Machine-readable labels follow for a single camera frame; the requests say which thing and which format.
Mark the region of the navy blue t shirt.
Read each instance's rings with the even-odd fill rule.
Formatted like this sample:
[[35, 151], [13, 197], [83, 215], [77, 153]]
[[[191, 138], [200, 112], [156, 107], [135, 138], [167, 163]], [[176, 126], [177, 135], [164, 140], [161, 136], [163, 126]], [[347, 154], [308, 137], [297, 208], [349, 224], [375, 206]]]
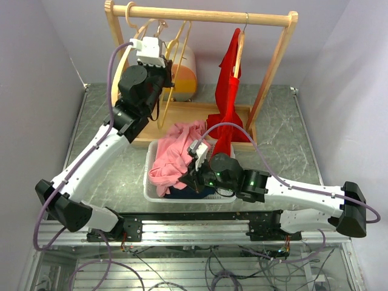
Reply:
[[204, 199], [215, 193], [215, 189], [212, 187], [205, 187], [201, 192], [197, 193], [188, 186], [183, 189], [171, 186], [169, 191], [170, 193], [164, 196], [166, 199]]

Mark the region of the pink t shirt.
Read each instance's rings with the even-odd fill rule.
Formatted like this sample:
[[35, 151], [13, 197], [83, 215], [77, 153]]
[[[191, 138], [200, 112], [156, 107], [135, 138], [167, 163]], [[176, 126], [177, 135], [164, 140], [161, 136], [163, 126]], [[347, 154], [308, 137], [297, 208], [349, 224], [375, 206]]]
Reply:
[[170, 187], [182, 190], [186, 185], [178, 181], [187, 172], [192, 157], [187, 149], [193, 141], [200, 139], [207, 129], [204, 120], [191, 123], [178, 122], [172, 125], [166, 135], [158, 140], [155, 161], [149, 170], [151, 184], [156, 186], [159, 197], [170, 194]]

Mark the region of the yellow wooden hanger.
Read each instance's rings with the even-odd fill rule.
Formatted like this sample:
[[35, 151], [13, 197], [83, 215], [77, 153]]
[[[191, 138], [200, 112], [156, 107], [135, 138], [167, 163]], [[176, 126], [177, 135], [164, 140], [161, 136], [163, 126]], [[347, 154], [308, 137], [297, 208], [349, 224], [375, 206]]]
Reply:
[[[166, 48], [165, 57], [168, 60], [172, 60], [172, 64], [174, 64], [176, 58], [178, 58], [176, 69], [175, 71], [172, 71], [172, 82], [174, 84], [176, 83], [176, 77], [178, 76], [178, 73], [181, 67], [181, 63], [183, 60], [184, 52], [186, 50], [187, 41], [189, 39], [191, 28], [192, 28], [191, 21], [183, 21], [175, 38], [168, 43]], [[175, 92], [175, 87], [169, 88], [169, 92], [167, 91], [167, 89], [163, 89], [162, 91], [162, 95], [159, 100], [160, 113], [159, 113], [159, 118], [157, 120], [158, 129], [162, 129], [164, 126], [169, 105], [173, 100], [174, 92]]]

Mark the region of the cream plastic hanger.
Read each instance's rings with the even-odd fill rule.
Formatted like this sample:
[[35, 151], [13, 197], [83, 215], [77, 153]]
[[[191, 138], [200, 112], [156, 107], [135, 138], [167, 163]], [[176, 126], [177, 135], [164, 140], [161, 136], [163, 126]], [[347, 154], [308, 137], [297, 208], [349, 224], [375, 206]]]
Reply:
[[[165, 20], [151, 18], [147, 22], [145, 22], [143, 26], [138, 27], [137, 25], [132, 24], [130, 22], [130, 11], [135, 6], [136, 5], [134, 2], [130, 2], [121, 10], [123, 12], [123, 17], [125, 18], [125, 21], [127, 22], [128, 26], [136, 30], [136, 34], [134, 35], [133, 38], [142, 40], [146, 36], [146, 32], [147, 32], [147, 29], [149, 28], [149, 25], [154, 22], [158, 23], [158, 29], [157, 29], [157, 32], [154, 34], [154, 36], [151, 36], [151, 37], [159, 38], [161, 31], [167, 27]], [[118, 82], [121, 79], [121, 76], [124, 70], [129, 66], [129, 61], [128, 61], [129, 54], [132, 51], [136, 53], [136, 50], [132, 48], [132, 43], [130, 45], [124, 44], [124, 38], [122, 36], [121, 26], [119, 24], [119, 16], [115, 13], [116, 8], [117, 6], [113, 1], [106, 1], [104, 3], [105, 14], [111, 29], [113, 40], [115, 41], [115, 44], [119, 49], [118, 55], [120, 57], [116, 72], [113, 72], [111, 69], [109, 70], [109, 77], [108, 77], [108, 80], [110, 81], [109, 93], [110, 93], [110, 102], [112, 103], [112, 105], [115, 105], [117, 100], [119, 99], [120, 93], [118, 90]]]

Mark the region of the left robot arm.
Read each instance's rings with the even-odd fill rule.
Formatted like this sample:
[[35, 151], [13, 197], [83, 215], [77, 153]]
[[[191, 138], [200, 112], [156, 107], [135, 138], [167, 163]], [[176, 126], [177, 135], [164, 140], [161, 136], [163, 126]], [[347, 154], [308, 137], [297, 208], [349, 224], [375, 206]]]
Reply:
[[37, 196], [48, 214], [65, 229], [76, 232], [83, 227], [102, 230], [111, 241], [122, 237], [123, 218], [118, 213], [83, 202], [86, 188], [97, 174], [129, 146], [152, 120], [164, 88], [172, 88], [171, 60], [162, 64], [139, 61], [121, 76], [121, 94], [108, 117], [81, 154], [52, 180], [40, 180]]

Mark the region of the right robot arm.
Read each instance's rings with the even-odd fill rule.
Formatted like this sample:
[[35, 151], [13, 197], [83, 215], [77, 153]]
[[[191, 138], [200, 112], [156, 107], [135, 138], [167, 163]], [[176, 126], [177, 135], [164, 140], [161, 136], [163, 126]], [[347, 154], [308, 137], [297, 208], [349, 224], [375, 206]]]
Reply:
[[358, 184], [319, 186], [276, 178], [269, 172], [249, 170], [235, 158], [218, 153], [210, 160], [193, 158], [179, 181], [196, 192], [204, 187], [228, 190], [245, 202], [278, 202], [301, 207], [282, 210], [267, 225], [268, 235], [279, 240], [288, 233], [327, 229], [351, 238], [367, 235], [366, 199]]

